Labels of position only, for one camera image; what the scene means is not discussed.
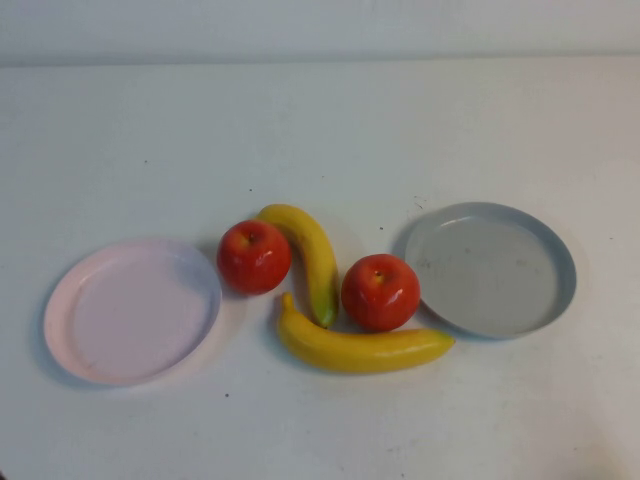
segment white tabletop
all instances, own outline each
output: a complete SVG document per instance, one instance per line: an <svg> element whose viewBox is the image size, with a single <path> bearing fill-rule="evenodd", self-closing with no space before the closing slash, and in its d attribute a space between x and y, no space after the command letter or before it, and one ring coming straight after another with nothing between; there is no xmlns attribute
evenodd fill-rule
<svg viewBox="0 0 640 480"><path fill-rule="evenodd" d="M0 469L640 478L639 125L640 58L0 70ZM468 200L523 209L564 239L579 280L559 321L461 337L412 370L334 375L274 336L287 280L227 295L198 353L151 384L84 385L43 347L56 281L110 242L211 248L288 202L324 225L344 272L401 253L420 215Z"/></svg>

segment banana tip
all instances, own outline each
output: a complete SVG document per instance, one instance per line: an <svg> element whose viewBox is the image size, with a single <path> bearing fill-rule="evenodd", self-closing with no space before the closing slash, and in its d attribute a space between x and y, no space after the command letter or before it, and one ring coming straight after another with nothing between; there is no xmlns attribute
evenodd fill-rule
<svg viewBox="0 0 640 480"><path fill-rule="evenodd" d="M285 310L293 310L293 295L290 292L285 292L282 295L282 308Z"/></svg>

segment plastic fruit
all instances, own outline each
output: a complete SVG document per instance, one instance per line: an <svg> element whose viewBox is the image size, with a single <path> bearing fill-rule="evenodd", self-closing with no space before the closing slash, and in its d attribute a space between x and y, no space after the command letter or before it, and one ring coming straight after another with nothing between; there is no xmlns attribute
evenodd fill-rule
<svg viewBox="0 0 640 480"><path fill-rule="evenodd" d="M387 332L406 323L420 304L420 282L403 260L386 253L358 260L342 281L342 305L359 325Z"/></svg>
<svg viewBox="0 0 640 480"><path fill-rule="evenodd" d="M282 296L278 336L300 360L326 370L377 373L431 362L455 343L430 329L391 333L337 333L315 325L296 310L290 293Z"/></svg>
<svg viewBox="0 0 640 480"><path fill-rule="evenodd" d="M277 228L246 220L231 227L220 240L217 264L231 287L256 295L273 290L286 277L291 248Z"/></svg>
<svg viewBox="0 0 640 480"><path fill-rule="evenodd" d="M291 205L269 205L258 218L284 233L300 251L313 319L327 328L338 316L338 267L329 238L313 217Z"/></svg>

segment yellow banana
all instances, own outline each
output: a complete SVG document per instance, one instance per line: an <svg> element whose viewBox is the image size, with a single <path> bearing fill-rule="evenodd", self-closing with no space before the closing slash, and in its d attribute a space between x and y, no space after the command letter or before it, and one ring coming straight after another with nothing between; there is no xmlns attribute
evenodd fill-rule
<svg viewBox="0 0 640 480"><path fill-rule="evenodd" d="M330 332L296 310L290 293L282 297L278 336L301 360L345 373L414 367L444 355L455 343L450 335L428 329L372 334Z"/></svg>
<svg viewBox="0 0 640 480"><path fill-rule="evenodd" d="M324 230L308 213L291 205L269 205L258 218L276 226L301 253L313 318L327 328L338 316L339 278L336 258Z"/></svg>

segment apple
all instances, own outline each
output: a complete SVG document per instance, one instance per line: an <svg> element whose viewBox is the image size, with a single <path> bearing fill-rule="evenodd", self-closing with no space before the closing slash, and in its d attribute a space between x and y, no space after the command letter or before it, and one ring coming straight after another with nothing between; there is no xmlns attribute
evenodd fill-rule
<svg viewBox="0 0 640 480"><path fill-rule="evenodd" d="M287 276L291 248L273 225L246 220L224 234L216 260L222 278L231 287L258 295L273 290Z"/></svg>
<svg viewBox="0 0 640 480"><path fill-rule="evenodd" d="M387 332L404 325L420 304L420 282L404 261L386 253L361 258L342 282L342 305L360 326Z"/></svg>

